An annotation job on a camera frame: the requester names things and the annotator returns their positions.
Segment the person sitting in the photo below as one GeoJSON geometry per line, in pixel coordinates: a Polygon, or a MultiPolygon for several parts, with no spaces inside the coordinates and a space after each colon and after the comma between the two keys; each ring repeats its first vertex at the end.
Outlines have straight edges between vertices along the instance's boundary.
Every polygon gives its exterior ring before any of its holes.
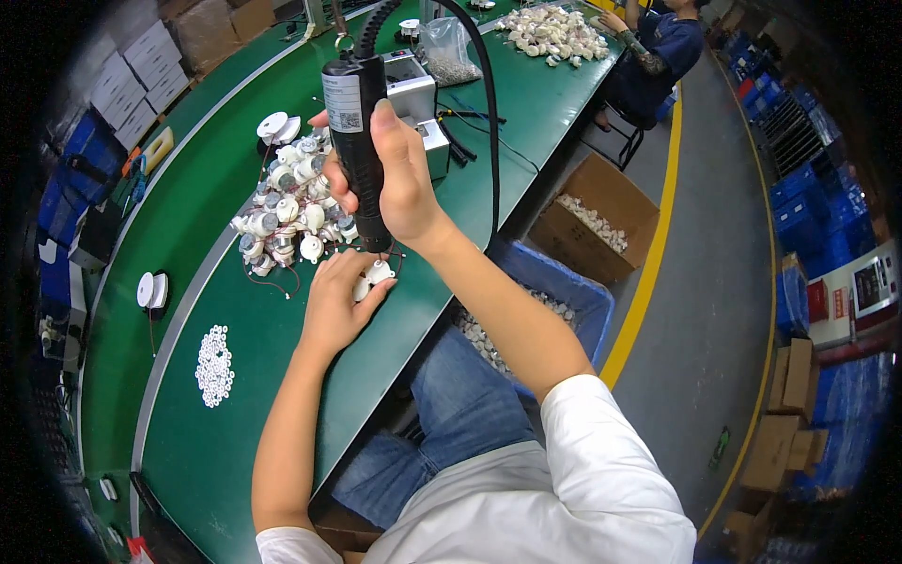
{"type": "MultiPolygon", "coordinates": [[[[327,119],[323,112],[310,123],[327,119]]],[[[422,136],[387,99],[370,124],[385,173],[385,226],[436,269],[535,395],[546,447],[511,382],[447,327],[410,385],[425,438],[369,436],[332,488],[341,505],[385,530],[363,563],[691,562],[695,527],[573,330],[438,205],[422,136]]],[[[356,211],[335,152],[323,173],[332,197],[356,211]]],[[[379,282],[354,303],[351,289],[376,258],[354,249],[333,254],[310,284],[300,341],[253,464],[263,564],[342,564],[308,515],[317,416],[333,358],[398,283],[379,282]]]]}
{"type": "Polygon", "coordinates": [[[664,0],[672,14],[648,12],[640,18],[639,0],[628,0],[626,21],[604,10],[599,20],[626,44],[623,59],[602,84],[603,102],[595,122],[605,132],[611,124],[608,104],[652,118],[674,85],[702,56],[704,34],[698,11],[711,0],[664,0]]]}

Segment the qr code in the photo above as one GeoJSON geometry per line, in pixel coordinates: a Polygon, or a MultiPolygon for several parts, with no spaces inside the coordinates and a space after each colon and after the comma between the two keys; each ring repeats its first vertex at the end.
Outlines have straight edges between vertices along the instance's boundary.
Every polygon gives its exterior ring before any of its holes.
{"type": "Polygon", "coordinates": [[[360,127],[360,114],[354,112],[352,114],[339,114],[341,116],[342,129],[355,129],[360,127]]]}

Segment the blue jeans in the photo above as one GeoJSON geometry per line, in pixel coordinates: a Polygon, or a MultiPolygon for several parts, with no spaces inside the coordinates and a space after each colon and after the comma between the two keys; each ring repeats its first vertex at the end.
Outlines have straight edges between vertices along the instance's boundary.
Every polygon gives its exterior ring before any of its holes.
{"type": "Polygon", "coordinates": [[[336,481],[332,496],[388,529],[417,490],[440,470],[534,440],[511,382],[451,327],[410,386],[425,438],[417,448],[388,431],[371,437],[336,481]]]}

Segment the tattoo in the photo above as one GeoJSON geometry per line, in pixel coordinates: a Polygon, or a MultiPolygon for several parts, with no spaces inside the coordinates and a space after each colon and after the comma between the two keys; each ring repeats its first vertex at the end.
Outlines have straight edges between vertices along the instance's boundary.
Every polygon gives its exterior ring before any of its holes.
{"type": "Polygon", "coordinates": [[[649,52],[642,46],[636,35],[630,30],[624,30],[617,34],[617,38],[626,44],[627,49],[636,53],[639,65],[650,75],[658,75],[667,70],[667,63],[658,55],[649,52]]]}

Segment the fingernail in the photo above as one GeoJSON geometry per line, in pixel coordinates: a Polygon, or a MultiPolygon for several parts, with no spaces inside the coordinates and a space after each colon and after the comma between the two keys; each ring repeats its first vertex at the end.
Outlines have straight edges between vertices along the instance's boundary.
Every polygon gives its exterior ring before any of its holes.
{"type": "Polygon", "coordinates": [[[383,98],[376,102],[371,126],[387,129],[395,125],[395,119],[394,107],[391,106],[388,98],[383,98]]]}

